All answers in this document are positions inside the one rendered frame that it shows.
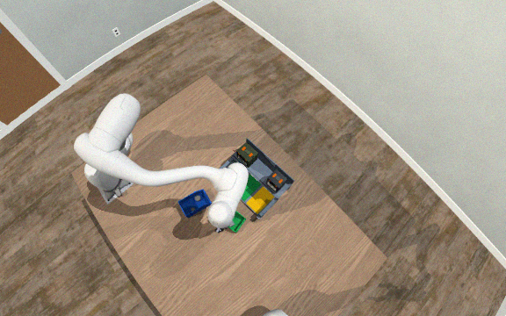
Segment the blue bin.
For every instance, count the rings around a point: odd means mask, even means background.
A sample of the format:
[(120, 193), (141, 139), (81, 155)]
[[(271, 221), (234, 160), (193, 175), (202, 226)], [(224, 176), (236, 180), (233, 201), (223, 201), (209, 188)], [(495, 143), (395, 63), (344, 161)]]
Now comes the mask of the blue bin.
[[(195, 200), (196, 195), (199, 195), (201, 197), (200, 201)], [(178, 203), (184, 207), (183, 210), (182, 206), (179, 204), (182, 211), (184, 212), (185, 217), (189, 218), (212, 204), (204, 189), (193, 192), (189, 196), (179, 200)], [(195, 211), (193, 212), (191, 210), (192, 207), (195, 208)]]

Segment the green bin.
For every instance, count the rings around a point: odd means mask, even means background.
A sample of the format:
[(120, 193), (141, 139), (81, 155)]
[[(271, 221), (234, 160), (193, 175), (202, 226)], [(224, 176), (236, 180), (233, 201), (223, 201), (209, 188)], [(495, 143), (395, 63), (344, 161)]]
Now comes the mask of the green bin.
[(235, 216), (234, 216), (234, 218), (232, 220), (235, 224), (233, 226), (231, 226), (231, 227), (228, 227), (228, 228), (230, 228), (235, 233), (237, 233), (237, 231), (240, 229), (240, 227), (244, 223), (244, 220), (246, 220), (246, 219), (239, 212), (235, 211)]

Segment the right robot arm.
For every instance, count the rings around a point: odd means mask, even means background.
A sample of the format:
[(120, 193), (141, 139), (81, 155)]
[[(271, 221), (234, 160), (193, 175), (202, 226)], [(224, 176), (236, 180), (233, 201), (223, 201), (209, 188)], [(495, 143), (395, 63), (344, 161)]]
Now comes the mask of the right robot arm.
[(281, 309), (274, 309), (265, 313), (263, 316), (287, 316), (287, 315)]

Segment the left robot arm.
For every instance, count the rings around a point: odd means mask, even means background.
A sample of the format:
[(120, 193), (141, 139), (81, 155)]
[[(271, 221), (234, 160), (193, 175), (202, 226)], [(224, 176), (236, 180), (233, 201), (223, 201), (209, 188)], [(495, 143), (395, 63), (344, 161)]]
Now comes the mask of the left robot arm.
[(134, 140), (131, 131), (140, 112), (141, 106), (136, 98), (119, 94), (103, 109), (90, 133), (82, 133), (76, 138), (74, 150), (86, 162), (84, 174), (88, 181), (111, 199), (114, 194), (122, 195), (121, 189), (129, 182), (156, 187), (205, 178), (218, 191), (208, 209), (208, 219), (215, 227), (229, 227), (246, 189), (247, 168), (234, 162), (223, 169), (205, 165), (162, 171), (143, 169), (127, 157)]

